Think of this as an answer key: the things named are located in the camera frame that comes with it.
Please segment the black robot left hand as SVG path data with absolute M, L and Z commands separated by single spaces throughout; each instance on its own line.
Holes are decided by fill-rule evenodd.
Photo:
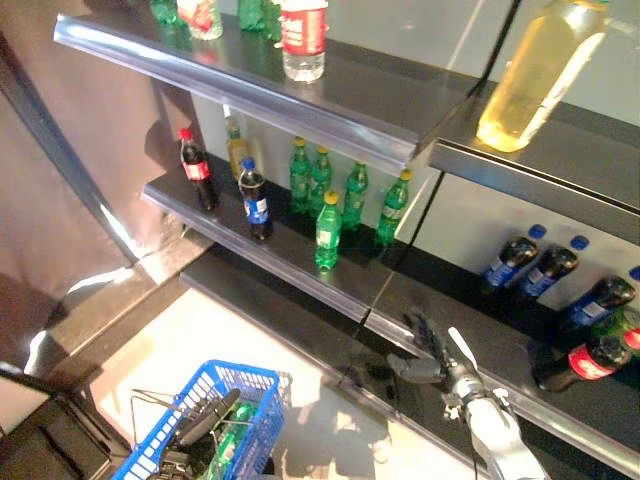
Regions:
M 149 479 L 195 479 L 201 475 L 216 450 L 214 431 L 230 415 L 240 394 L 234 388 L 225 396 L 198 401 L 177 425 L 159 470 Z

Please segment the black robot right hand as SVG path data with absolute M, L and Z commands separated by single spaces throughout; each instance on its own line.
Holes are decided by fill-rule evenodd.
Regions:
M 442 384 L 449 392 L 464 382 L 482 383 L 475 356 L 456 327 L 440 326 L 417 307 L 406 313 L 404 320 L 413 328 L 414 339 L 429 356 L 404 359 L 388 354 L 387 363 L 396 375 L 416 384 Z

